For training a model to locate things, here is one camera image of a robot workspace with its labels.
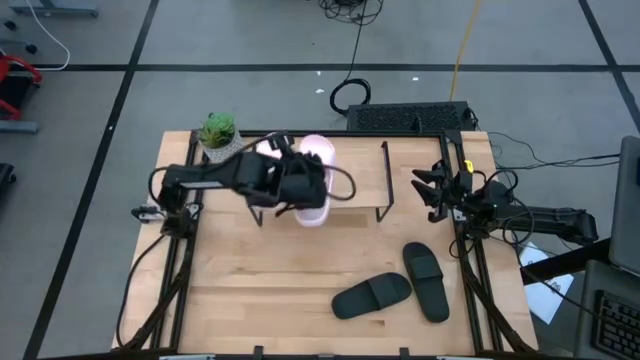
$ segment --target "red object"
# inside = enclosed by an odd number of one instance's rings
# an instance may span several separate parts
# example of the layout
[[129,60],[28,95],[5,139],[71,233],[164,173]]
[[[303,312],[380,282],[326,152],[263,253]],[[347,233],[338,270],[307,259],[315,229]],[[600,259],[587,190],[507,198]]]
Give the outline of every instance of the red object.
[[[0,55],[0,86],[2,81],[4,81],[5,77],[9,74],[11,70],[11,64],[16,63],[24,68],[26,71],[30,72],[33,75],[31,81],[34,84],[39,84],[42,81],[42,74],[36,68],[31,66],[26,61],[17,58],[15,56],[9,55]],[[20,109],[12,106],[7,103],[5,99],[0,99],[0,110],[9,114],[9,120],[19,120],[20,119]]]

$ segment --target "black floor line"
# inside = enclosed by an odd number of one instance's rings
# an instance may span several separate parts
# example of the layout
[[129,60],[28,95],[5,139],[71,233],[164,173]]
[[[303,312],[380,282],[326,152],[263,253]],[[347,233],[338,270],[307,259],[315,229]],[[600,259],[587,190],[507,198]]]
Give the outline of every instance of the black floor line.
[[149,8],[147,9],[147,14],[144,18],[142,28],[140,29],[140,33],[138,34],[138,38],[133,48],[129,64],[127,66],[127,71],[123,77],[120,89],[118,90],[118,95],[116,96],[116,99],[114,101],[113,108],[111,109],[111,114],[109,115],[109,119],[105,126],[102,139],[100,140],[100,145],[98,146],[96,157],[93,161],[93,165],[91,166],[91,171],[89,172],[87,183],[85,184],[84,190],[82,191],[80,203],[78,205],[78,208],[76,209],[73,221],[71,222],[69,234],[67,235],[67,239],[62,248],[60,258],[58,259],[58,264],[56,265],[51,283],[49,284],[49,289],[47,290],[47,294],[45,295],[42,307],[40,308],[40,313],[38,314],[35,326],[33,328],[33,331],[31,332],[31,337],[29,338],[29,342],[25,349],[23,356],[23,359],[25,360],[36,359],[38,357],[38,353],[40,352],[40,348],[42,347],[42,342],[44,341],[45,335],[47,333],[47,328],[49,327],[51,316],[53,315],[53,311],[55,310],[60,291],[62,290],[62,285],[64,284],[64,279],[67,275],[67,271],[69,270],[71,259],[73,258],[73,253],[75,251],[76,245],[78,244],[78,238],[80,237],[80,232],[82,231],[84,220],[87,216],[87,212],[89,211],[89,206],[91,205],[91,199],[93,198],[93,194],[98,184],[98,179],[100,178],[100,173],[102,171],[104,161],[107,157],[109,145],[111,144],[111,139],[113,138],[113,133],[115,132],[116,126],[118,124],[120,113],[122,112],[122,107],[127,98],[127,93],[129,92],[129,87],[131,85],[131,81],[133,80],[133,75],[135,74],[135,66],[140,60],[140,54],[142,53],[144,42],[147,39],[149,28],[151,27],[151,22],[153,21],[153,17],[158,7],[158,1],[159,0],[151,0]]
[[[59,65],[36,65],[39,68],[54,68]],[[451,72],[454,64],[355,64],[356,71],[424,71]],[[627,65],[624,71],[640,72],[640,65]],[[69,65],[65,71],[127,71],[123,64],[77,64]],[[135,71],[157,72],[279,72],[279,71],[348,71],[349,64],[139,64]],[[513,73],[591,73],[610,71],[606,64],[463,64],[462,72],[513,72]]]
[[627,105],[627,110],[629,111],[633,122],[636,124],[636,127],[638,128],[638,130],[640,130],[640,110],[638,110],[638,104],[636,103],[631,90],[629,90],[629,86],[624,79],[624,75],[622,75],[622,67],[618,66],[616,59],[613,57],[611,48],[609,48],[602,30],[600,30],[600,26],[598,25],[598,22],[596,21],[596,18],[593,15],[593,11],[591,11],[591,7],[589,6],[587,0],[578,0],[578,2],[580,3],[580,7],[582,8],[582,12],[584,13],[585,18],[587,19],[587,23],[589,23],[589,27],[591,27],[593,36],[596,38],[596,42],[600,47],[600,51],[602,51],[602,55],[607,61],[607,65],[609,65],[609,67],[611,68],[611,74],[613,75],[613,79],[618,86],[618,90],[620,90],[620,95],[622,95],[622,99],[624,100],[625,105]]

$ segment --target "black slipper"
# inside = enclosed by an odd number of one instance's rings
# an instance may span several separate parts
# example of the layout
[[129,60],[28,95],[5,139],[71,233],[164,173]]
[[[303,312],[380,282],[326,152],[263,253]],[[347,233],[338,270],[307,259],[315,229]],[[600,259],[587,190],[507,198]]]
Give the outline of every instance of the black slipper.
[[442,271],[433,252],[424,244],[412,242],[402,249],[402,258],[424,316],[434,323],[447,320],[449,304]]
[[331,308],[339,319],[351,319],[397,304],[410,295],[411,285],[404,276],[384,273],[339,293],[331,301]]

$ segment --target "wooden table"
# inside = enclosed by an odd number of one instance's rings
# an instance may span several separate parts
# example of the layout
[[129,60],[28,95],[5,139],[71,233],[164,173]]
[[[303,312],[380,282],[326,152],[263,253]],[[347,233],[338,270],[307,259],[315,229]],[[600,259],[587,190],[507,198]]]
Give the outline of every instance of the wooden table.
[[[495,171],[486,133],[462,135],[465,156],[475,168]],[[157,165],[184,163],[188,140],[189,132],[166,132]],[[300,227],[291,213],[278,219],[265,213],[263,227],[258,227],[242,198],[227,190],[205,192],[179,352],[248,354],[262,345],[268,354],[397,355],[400,347],[408,347],[412,355],[473,354],[460,267],[448,252],[452,221],[429,223],[430,209],[410,184],[411,170],[428,169],[441,159],[439,141],[330,140],[337,149],[337,165],[352,173],[358,195],[351,203],[334,202],[322,227]],[[395,205],[378,223],[372,208],[388,201],[383,140],[389,146]],[[371,165],[376,161],[379,167]],[[479,179],[474,179],[476,188]],[[160,180],[155,179],[156,191]],[[342,181],[336,193],[343,187],[347,191]],[[159,228],[142,225],[136,258],[158,237]],[[428,322],[411,296],[379,312],[338,320],[331,311],[332,297],[376,274],[406,274],[401,252],[411,241],[423,242],[436,254],[445,274],[450,318],[441,324]],[[537,347],[513,249],[495,240],[484,243],[496,305],[522,338]],[[168,241],[158,246],[133,277],[121,327],[124,339],[156,305],[167,248]],[[484,346],[491,348],[485,312],[477,304]],[[167,328],[173,315],[171,307]],[[163,333],[163,346],[168,333]]]

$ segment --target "white cable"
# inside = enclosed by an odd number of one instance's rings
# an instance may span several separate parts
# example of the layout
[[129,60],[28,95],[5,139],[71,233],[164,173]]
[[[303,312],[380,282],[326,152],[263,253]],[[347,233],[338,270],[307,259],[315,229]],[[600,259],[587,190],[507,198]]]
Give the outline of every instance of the white cable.
[[67,66],[69,65],[69,61],[71,61],[71,52],[69,51],[69,49],[67,49],[66,46],[64,46],[64,44],[62,44],[58,39],[56,39],[55,36],[51,35],[49,30],[47,30],[44,27],[44,25],[42,25],[42,23],[38,19],[38,15],[36,15],[36,11],[33,9],[33,5],[31,5],[31,1],[30,0],[24,0],[24,1],[26,1],[27,5],[29,5],[29,9],[31,9],[31,14],[33,14],[33,18],[36,20],[38,25],[40,25],[40,28],[42,28],[42,31],[44,31],[47,35],[49,35],[51,40],[55,41],[56,44],[60,45],[60,47],[63,48],[64,51],[67,52],[67,60],[64,62],[64,65],[62,65],[60,67],[57,67],[57,68],[46,68],[46,69],[38,69],[38,68],[36,68],[36,70],[39,70],[39,71],[61,71],[61,70],[66,69]]

